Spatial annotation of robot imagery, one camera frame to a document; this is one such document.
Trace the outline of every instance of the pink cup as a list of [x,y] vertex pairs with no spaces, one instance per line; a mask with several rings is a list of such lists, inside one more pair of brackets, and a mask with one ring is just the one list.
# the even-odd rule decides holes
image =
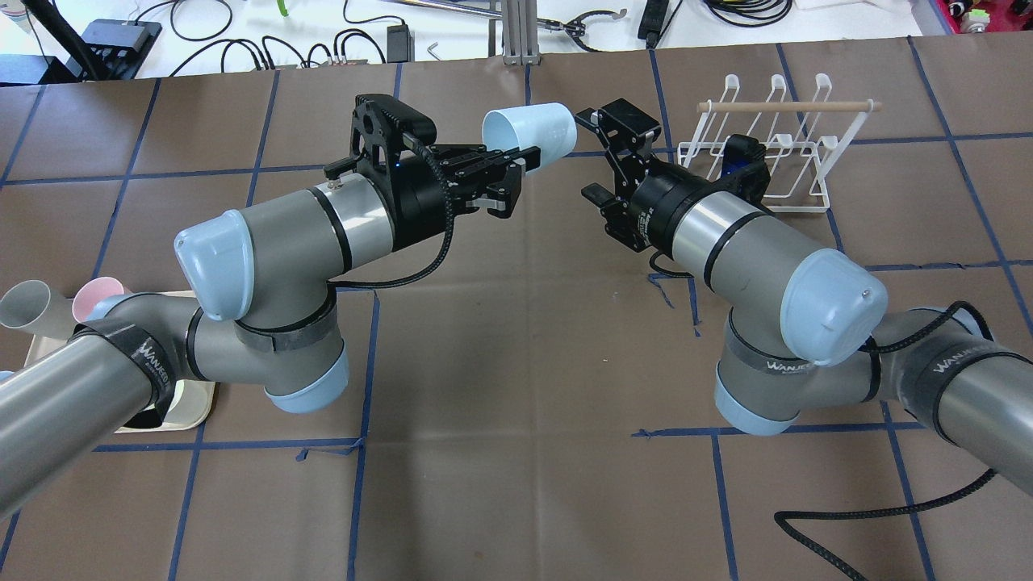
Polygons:
[[79,323],[85,323],[97,303],[116,295],[129,295],[132,290],[126,288],[117,278],[101,276],[87,282],[75,293],[71,301],[71,315]]

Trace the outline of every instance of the black pole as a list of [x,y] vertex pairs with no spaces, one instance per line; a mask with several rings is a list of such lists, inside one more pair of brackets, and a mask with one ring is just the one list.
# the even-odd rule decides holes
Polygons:
[[48,0],[22,0],[25,8],[68,51],[71,58],[83,67],[87,81],[104,81],[111,75],[111,70],[104,65],[75,29],[64,20],[61,12]]

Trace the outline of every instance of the white wire rack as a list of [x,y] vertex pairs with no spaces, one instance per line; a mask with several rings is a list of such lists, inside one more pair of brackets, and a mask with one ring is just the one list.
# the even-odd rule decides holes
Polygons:
[[[781,74],[773,74],[771,92],[763,102],[738,102],[739,78],[724,79],[724,92],[717,101],[699,103],[699,122],[691,142],[678,144],[678,162],[689,167],[694,162],[710,161],[708,180],[715,180],[721,171],[725,144],[730,136],[729,118],[752,115],[753,121],[744,134],[768,147],[766,160],[772,174],[772,187],[764,195],[764,205],[774,212],[824,212],[831,206],[825,177],[843,155],[868,116],[882,109],[882,103],[865,101],[829,101],[833,83],[828,75],[815,75],[817,89],[810,101],[786,100],[787,85]],[[843,133],[821,135],[818,122],[822,114],[854,113],[853,122]],[[785,114],[788,124],[779,118]],[[795,133],[778,132],[779,128],[796,126]]]

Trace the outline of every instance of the beige tray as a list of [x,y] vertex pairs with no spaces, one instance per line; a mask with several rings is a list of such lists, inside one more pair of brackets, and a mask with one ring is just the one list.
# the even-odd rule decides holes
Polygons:
[[[162,293],[169,297],[193,297],[192,290],[178,293]],[[34,335],[32,344],[29,345],[29,353],[25,358],[25,365],[35,363],[52,351],[65,344],[66,341]],[[173,396],[173,404],[165,415],[165,421],[157,428],[147,430],[136,430],[133,428],[119,428],[115,433],[132,432],[168,432],[176,430],[188,430],[200,424],[212,410],[212,399],[215,397],[215,384],[212,381],[194,381],[184,379],[176,383],[176,394]]]

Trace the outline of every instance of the gray cup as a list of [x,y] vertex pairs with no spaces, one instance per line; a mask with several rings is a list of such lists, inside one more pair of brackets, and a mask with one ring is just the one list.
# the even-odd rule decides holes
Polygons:
[[0,325],[32,335],[67,339],[75,329],[71,301],[42,280],[26,280],[0,299]]

